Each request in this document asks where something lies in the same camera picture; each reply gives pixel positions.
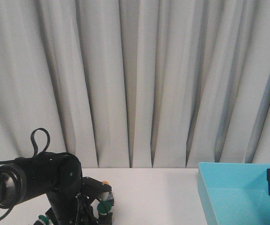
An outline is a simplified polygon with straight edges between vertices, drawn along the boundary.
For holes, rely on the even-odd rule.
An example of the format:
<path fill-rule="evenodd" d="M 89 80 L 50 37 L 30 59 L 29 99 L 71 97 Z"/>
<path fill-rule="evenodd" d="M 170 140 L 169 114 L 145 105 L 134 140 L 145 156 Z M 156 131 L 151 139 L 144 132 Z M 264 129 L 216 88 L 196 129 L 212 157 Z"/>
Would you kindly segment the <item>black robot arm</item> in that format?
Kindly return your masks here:
<path fill-rule="evenodd" d="M 70 153 L 43 152 L 32 158 L 0 162 L 0 221 L 14 206 L 47 195 L 47 218 L 54 225 L 110 225 L 112 187 L 82 175 L 81 163 Z"/>

